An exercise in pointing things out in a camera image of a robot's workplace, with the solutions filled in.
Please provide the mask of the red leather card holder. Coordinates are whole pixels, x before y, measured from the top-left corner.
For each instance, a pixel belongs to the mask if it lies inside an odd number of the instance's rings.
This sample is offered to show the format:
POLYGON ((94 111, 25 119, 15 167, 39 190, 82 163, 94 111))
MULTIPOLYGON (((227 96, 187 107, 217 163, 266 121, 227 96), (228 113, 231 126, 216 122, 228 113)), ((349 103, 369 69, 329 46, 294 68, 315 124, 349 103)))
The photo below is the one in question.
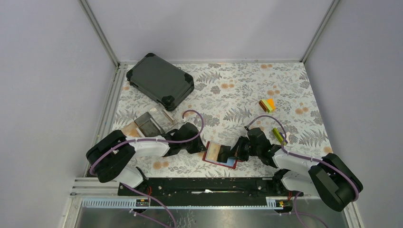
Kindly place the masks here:
POLYGON ((217 142, 208 141, 207 151, 203 155, 203 161, 230 169, 236 169, 238 158, 231 147, 217 142))

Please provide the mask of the gold credit card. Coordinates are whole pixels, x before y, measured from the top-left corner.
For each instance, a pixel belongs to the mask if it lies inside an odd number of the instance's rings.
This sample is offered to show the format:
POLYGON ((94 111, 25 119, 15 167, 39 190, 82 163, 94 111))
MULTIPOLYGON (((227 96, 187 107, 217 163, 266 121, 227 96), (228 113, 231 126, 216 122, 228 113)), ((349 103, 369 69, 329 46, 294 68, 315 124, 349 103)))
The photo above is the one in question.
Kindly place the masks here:
POLYGON ((205 160, 210 161, 210 162, 217 161, 217 156, 218 156, 220 146, 221 146, 221 144, 210 141, 209 145, 207 147, 205 160))

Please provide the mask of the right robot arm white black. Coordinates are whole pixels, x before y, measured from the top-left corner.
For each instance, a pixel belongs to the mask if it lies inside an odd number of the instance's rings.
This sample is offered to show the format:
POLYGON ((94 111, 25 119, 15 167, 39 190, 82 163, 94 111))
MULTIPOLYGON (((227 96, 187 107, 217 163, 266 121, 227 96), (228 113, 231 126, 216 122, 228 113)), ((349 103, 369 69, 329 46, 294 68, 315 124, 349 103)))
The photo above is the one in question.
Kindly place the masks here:
POLYGON ((272 183, 277 195, 297 191, 317 196, 334 211, 342 211, 363 190, 361 181, 337 155, 308 157, 285 152, 281 145, 271 143, 260 128, 249 129, 232 147, 218 145, 212 151, 217 162, 246 162, 249 157, 258 157, 263 164, 277 169, 272 183))

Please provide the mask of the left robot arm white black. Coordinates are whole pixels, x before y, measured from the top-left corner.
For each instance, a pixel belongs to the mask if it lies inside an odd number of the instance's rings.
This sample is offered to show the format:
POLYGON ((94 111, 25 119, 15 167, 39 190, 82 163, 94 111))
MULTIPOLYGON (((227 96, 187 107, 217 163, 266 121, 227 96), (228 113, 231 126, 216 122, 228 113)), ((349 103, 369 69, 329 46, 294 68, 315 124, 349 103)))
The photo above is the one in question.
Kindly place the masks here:
POLYGON ((131 168, 129 162, 138 157, 168 157, 186 150, 189 154, 206 150, 199 131, 192 123, 154 137, 132 137, 115 130, 86 153, 90 174, 100 183, 118 181, 129 186, 135 195, 147 191, 145 176, 139 168, 131 168))

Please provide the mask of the clear acrylic card organizer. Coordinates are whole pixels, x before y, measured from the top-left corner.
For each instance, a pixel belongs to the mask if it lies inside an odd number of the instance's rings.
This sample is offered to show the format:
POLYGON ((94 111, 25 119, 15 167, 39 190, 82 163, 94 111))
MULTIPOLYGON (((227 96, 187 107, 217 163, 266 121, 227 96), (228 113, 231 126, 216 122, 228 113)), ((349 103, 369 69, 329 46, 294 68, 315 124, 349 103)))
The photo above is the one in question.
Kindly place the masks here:
POLYGON ((134 123, 143 136, 155 137, 174 129, 178 121, 166 111, 163 105, 157 104, 134 119, 134 123))

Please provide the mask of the floral patterned table mat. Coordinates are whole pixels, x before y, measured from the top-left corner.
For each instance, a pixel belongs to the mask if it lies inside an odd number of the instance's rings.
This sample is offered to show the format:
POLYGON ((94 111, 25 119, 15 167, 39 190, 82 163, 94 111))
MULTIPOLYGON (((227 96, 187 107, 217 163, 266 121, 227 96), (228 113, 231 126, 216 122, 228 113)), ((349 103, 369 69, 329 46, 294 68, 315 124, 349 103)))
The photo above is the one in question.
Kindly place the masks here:
MULTIPOLYGON (((171 112, 182 122, 184 111, 198 111, 205 122, 201 138, 234 146, 246 135, 244 126, 265 114, 258 102, 272 98, 271 114, 285 127, 291 152, 307 156, 333 153, 317 102, 303 63, 177 64, 194 79, 194 91, 171 112)), ((156 102, 129 85, 125 79, 115 114, 113 130, 122 129, 153 108, 156 102)), ((257 157, 238 162, 236 169, 208 163, 203 153, 132 159, 146 177, 269 177, 276 169, 257 157)))

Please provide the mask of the dark grey hard case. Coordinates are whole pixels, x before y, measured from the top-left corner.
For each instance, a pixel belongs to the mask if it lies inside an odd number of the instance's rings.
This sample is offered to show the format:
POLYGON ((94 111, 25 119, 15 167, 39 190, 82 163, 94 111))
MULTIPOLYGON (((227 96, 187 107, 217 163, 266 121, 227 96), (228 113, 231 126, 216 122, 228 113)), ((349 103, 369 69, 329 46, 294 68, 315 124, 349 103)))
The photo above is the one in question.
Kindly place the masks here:
POLYGON ((173 111, 194 90, 193 77, 162 59, 148 53, 126 73, 129 84, 167 111, 173 111))

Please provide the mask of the wooden block base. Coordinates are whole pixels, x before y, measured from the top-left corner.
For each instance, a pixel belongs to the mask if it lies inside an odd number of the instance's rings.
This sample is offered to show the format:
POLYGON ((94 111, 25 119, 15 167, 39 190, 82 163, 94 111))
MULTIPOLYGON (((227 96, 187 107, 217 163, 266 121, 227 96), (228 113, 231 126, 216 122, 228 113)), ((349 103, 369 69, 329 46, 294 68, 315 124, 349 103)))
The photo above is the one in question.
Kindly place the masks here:
POLYGON ((133 121, 121 129, 122 133, 130 137, 144 137, 138 125, 133 121))

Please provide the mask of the orange green sticky note block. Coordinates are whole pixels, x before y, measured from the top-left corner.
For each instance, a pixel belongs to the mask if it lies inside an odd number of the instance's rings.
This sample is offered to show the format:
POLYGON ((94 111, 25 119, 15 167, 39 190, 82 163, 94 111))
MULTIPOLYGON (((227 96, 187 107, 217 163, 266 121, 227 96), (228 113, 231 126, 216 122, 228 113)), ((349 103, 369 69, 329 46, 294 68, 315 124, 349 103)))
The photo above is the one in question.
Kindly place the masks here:
POLYGON ((274 100, 272 98, 260 100, 259 105, 266 113, 269 114, 276 109, 274 100))

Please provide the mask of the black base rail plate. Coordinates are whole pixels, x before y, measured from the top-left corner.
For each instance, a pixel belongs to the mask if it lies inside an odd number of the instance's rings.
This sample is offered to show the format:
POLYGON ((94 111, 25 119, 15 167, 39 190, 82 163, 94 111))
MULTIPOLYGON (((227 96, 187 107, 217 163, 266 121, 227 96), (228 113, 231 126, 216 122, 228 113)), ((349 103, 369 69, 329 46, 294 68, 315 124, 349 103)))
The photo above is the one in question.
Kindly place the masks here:
POLYGON ((287 190, 279 180, 272 178, 148 178, 130 190, 119 185, 118 195, 153 197, 151 206, 162 202, 169 207, 289 207, 297 192, 287 190))

